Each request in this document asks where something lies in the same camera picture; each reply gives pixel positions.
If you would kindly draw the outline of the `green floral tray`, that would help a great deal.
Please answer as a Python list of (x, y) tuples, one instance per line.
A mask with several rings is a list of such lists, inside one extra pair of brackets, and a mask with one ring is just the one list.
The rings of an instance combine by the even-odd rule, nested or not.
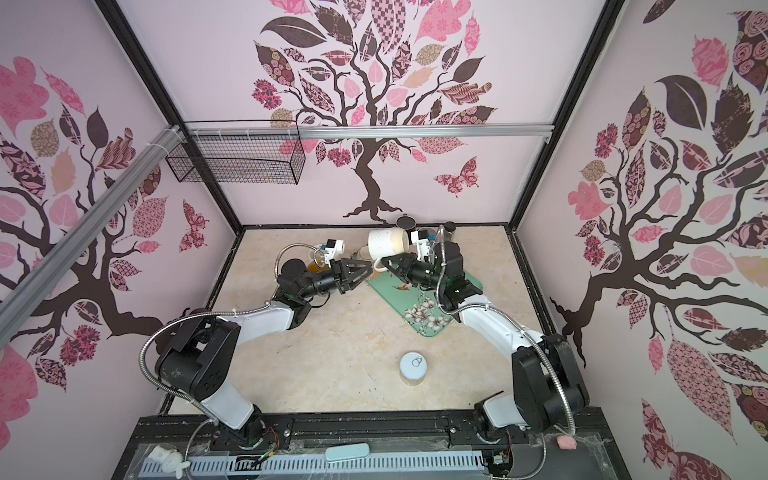
[(433, 291), (402, 282), (392, 273), (375, 272), (367, 284), (423, 337), (435, 337), (454, 322), (440, 310)]

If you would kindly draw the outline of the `orange cream scalloped mug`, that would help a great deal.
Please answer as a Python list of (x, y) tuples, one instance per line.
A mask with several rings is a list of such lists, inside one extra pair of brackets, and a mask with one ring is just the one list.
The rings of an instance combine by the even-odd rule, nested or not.
[(329, 264), (326, 261), (325, 254), (322, 251), (309, 251), (309, 264), (308, 270), (312, 273), (320, 273), (329, 269)]

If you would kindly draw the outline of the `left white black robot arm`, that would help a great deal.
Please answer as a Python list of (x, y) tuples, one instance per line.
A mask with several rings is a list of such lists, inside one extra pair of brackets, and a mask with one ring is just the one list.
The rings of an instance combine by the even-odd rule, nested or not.
[(263, 307), (247, 313), (212, 313), (183, 321), (159, 354), (154, 376), (181, 395), (203, 406), (206, 414), (226, 428), (242, 433), (259, 422), (257, 407), (228, 380), (239, 346), (257, 338), (299, 327), (317, 296), (345, 294), (373, 273), (369, 261), (332, 260), (319, 273), (300, 259), (285, 262), (277, 289)]

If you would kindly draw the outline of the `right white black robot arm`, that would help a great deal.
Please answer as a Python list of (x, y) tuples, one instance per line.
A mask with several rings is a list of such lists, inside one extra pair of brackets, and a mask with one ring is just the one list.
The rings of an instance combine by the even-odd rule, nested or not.
[(575, 414), (589, 405), (589, 393), (568, 342), (515, 320), (494, 305), (464, 270), (458, 244), (439, 244), (432, 262), (400, 253), (376, 262), (404, 283), (431, 292), (435, 306), (480, 334), (511, 365), (512, 390), (479, 403), (486, 429), (508, 426), (543, 433), (551, 428), (573, 437)]

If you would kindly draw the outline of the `cream speckled mug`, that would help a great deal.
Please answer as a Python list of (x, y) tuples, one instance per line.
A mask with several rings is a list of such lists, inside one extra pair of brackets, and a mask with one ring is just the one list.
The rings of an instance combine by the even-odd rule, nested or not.
[(373, 230), (368, 235), (368, 253), (373, 260), (373, 270), (383, 273), (385, 257), (408, 253), (410, 244), (407, 232), (399, 227)]

